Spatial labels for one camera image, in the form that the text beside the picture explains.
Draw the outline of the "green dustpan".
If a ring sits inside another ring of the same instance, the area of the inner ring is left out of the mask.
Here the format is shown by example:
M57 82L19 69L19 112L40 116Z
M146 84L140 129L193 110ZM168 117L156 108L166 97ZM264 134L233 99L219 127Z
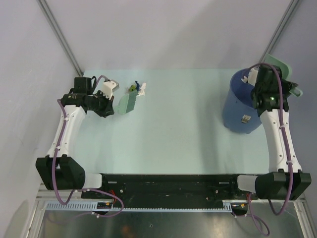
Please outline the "green dustpan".
M270 54L266 54L264 62L272 64L274 66L278 66L281 69L281 79L283 80L283 82L288 82L290 94L294 95L295 97L301 97L303 95L303 91L298 87L298 84L291 82L290 78L292 76L292 68L290 65L284 63L283 61Z

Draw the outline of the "colourful paper scrap pile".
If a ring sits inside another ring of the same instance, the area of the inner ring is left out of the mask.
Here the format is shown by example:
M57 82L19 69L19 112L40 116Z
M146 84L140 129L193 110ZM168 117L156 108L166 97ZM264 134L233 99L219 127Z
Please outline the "colourful paper scrap pile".
M145 96L145 89L146 89L147 84L144 83L139 83L137 80L134 81L134 83L128 88L127 92L131 93L136 91L137 96Z

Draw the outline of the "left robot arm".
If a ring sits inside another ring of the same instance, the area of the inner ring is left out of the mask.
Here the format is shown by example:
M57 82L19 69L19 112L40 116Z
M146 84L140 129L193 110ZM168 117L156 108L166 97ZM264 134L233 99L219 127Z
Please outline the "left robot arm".
M46 156L37 158L36 169L48 190L90 189L98 198L109 194L109 185L102 175L92 174L75 160L74 148L81 124L88 111L102 118L114 114L113 93L119 84L106 78L101 88L96 89L100 79L76 77L74 87L59 99L61 109L59 125Z

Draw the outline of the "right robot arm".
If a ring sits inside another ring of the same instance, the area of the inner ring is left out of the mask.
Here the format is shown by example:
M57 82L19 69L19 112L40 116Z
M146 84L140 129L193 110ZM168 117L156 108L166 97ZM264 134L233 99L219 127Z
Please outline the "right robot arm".
M312 182L311 175L302 170L292 144L289 129L287 98L295 83L282 79L280 67L257 64L258 74L251 91L253 108L264 127L269 172L261 175L239 175L229 185L229 195L240 199L247 192L259 199L297 200Z

